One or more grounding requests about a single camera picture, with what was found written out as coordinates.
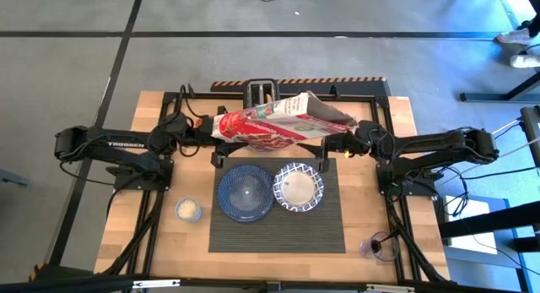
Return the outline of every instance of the small cup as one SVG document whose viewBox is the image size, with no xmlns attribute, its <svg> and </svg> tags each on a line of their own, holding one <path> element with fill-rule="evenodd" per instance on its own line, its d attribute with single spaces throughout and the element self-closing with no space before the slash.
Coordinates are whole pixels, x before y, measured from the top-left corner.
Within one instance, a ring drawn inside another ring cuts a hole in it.
<svg viewBox="0 0 540 293">
<path fill-rule="evenodd" d="M 175 207 L 176 217 L 179 220 L 196 222 L 201 219 L 201 206 L 191 198 L 180 200 Z"/>
<path fill-rule="evenodd" d="M 387 238 L 388 233 L 377 232 L 360 243 L 360 254 L 365 258 L 377 258 L 383 262 L 392 261 L 399 253 L 396 237 Z"/>
</svg>

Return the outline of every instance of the person's foot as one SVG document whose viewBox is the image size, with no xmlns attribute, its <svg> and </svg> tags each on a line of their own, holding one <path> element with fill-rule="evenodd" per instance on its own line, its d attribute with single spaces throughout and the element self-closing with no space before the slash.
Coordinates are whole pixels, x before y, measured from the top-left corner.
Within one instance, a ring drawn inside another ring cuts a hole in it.
<svg viewBox="0 0 540 293">
<path fill-rule="evenodd" d="M 515 55 L 510 58 L 510 65 L 513 68 L 540 67 L 540 55 Z"/>
<path fill-rule="evenodd" d="M 529 29 L 515 30 L 511 32 L 501 33 L 497 35 L 497 41 L 505 44 L 522 44 L 527 45 L 532 41 L 533 37 L 529 36 Z"/>
</svg>

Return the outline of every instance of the wooden table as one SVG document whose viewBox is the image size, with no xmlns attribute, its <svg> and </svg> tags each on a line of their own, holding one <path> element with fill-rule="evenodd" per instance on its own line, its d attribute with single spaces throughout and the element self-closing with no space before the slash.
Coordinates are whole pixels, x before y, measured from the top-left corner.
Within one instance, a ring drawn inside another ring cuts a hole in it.
<svg viewBox="0 0 540 293">
<path fill-rule="evenodd" d="M 132 130 L 150 131 L 159 118 L 164 92 L 143 91 L 133 118 Z M 407 97 L 390 97 L 391 116 L 397 136 L 416 134 L 413 113 Z M 327 102 L 357 120 L 370 119 L 370 106 L 358 102 Z M 191 113 L 182 105 L 182 112 Z M 228 111 L 242 108 L 241 100 L 190 100 L 198 114 L 215 114 L 217 106 Z M 210 164 L 213 149 L 200 149 L 192 158 L 178 153 L 170 190 L 165 194 L 151 268 L 152 276 L 201 279 L 277 279 L 337 282 L 396 283 L 394 263 L 383 263 L 359 255 L 359 243 L 377 231 L 388 231 L 384 199 L 379 194 L 375 161 L 368 156 L 337 159 L 339 192 L 342 204 L 346 253 L 217 253 L 208 252 L 210 210 L 212 208 L 214 168 Z M 234 157 L 253 156 L 241 149 Z M 268 156 L 310 157 L 294 145 Z M 141 201 L 140 191 L 124 191 L 116 196 L 94 271 L 107 269 L 132 238 Z M 178 220 L 175 205 L 182 198 L 194 198 L 202 206 L 197 223 Z M 435 211 L 430 198 L 408 197 L 414 240 L 440 274 L 449 279 Z M 136 271 L 142 270 L 145 241 L 140 249 Z M 406 278 L 411 279 L 410 262 L 402 244 Z"/>
</svg>

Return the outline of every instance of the blue plate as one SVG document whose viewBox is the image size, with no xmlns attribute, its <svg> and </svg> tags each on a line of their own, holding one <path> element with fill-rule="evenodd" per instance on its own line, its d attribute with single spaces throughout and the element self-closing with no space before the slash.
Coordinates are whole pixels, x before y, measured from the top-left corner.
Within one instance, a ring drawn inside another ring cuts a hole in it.
<svg viewBox="0 0 540 293">
<path fill-rule="evenodd" d="M 304 163 L 289 163 L 273 179 L 273 196 L 289 211 L 306 212 L 322 199 L 324 183 L 321 175 Z"/>
<path fill-rule="evenodd" d="M 218 185 L 218 203 L 232 220 L 252 222 L 272 208 L 272 177 L 254 165 L 229 170 Z"/>
</svg>

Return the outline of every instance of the red and white bag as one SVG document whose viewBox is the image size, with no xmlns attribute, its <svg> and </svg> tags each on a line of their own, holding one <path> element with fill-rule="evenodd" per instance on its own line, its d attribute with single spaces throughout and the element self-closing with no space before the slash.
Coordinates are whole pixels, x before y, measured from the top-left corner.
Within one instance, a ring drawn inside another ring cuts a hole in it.
<svg viewBox="0 0 540 293">
<path fill-rule="evenodd" d="M 212 137 L 271 151 L 299 141 L 345 133 L 357 125 L 349 115 L 324 104 L 310 91 L 272 103 L 217 115 Z"/>
</svg>

